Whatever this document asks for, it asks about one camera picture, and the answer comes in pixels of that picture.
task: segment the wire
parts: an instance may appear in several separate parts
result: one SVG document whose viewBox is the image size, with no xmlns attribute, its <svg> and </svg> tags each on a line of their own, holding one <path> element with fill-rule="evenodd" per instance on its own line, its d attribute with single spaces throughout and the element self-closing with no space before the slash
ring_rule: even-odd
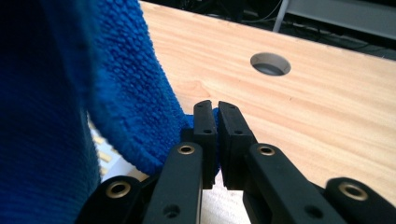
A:
<svg viewBox="0 0 396 224">
<path fill-rule="evenodd" d="M 276 10 L 277 8 L 280 6 L 280 4 L 282 3 L 283 0 L 279 0 L 279 2 L 276 4 L 276 6 L 274 7 L 274 9 L 268 13 L 268 15 L 266 15 L 265 17 L 259 19 L 259 20 L 255 20 L 255 21 L 242 21 L 244 23 L 256 23 L 256 22 L 262 22 L 262 21 L 271 21 L 273 19 L 275 19 L 276 17 L 270 18 L 268 19 Z"/>
</svg>

